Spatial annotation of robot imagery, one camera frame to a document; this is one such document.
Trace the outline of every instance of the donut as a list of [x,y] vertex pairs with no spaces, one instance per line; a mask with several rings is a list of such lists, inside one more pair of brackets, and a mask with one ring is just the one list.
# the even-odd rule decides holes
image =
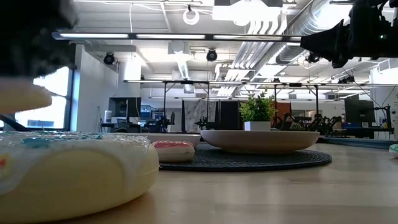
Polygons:
[[159,158],[142,136],[0,134],[0,223],[63,220],[116,207],[155,182]]
[[189,142],[156,141],[152,144],[159,155],[159,162],[189,162],[195,155],[195,149]]

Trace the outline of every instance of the potted plant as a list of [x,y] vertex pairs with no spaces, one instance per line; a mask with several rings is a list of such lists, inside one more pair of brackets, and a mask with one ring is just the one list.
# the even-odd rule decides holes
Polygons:
[[242,102],[239,109],[244,122],[245,131],[269,131],[271,130],[271,119],[275,115],[272,105],[272,97],[266,98],[262,92],[257,98],[254,94],[249,95],[248,102]]

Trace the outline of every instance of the frosted donut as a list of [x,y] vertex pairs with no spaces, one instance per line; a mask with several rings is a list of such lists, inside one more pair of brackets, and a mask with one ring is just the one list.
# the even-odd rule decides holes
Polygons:
[[51,103],[50,92],[34,85],[32,80],[0,78],[0,114],[42,108]]
[[155,182],[159,158],[144,137],[0,134],[0,223],[79,217],[126,203]]
[[156,141],[153,143],[159,155],[159,162],[188,162],[195,155],[189,142]]

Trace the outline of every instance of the dark woven placemat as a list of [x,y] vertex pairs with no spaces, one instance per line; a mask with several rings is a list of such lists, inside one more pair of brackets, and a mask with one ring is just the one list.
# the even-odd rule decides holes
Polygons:
[[160,163],[161,170],[199,172],[245,172],[298,169],[329,164],[324,152],[300,150],[285,155],[252,155],[224,152],[208,144],[199,144],[192,162]]

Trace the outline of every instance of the table surface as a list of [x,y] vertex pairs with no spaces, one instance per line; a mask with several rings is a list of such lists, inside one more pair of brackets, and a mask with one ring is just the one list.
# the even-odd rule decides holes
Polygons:
[[161,171],[120,207],[60,223],[398,223],[398,160],[388,151],[316,144],[327,166],[242,173]]

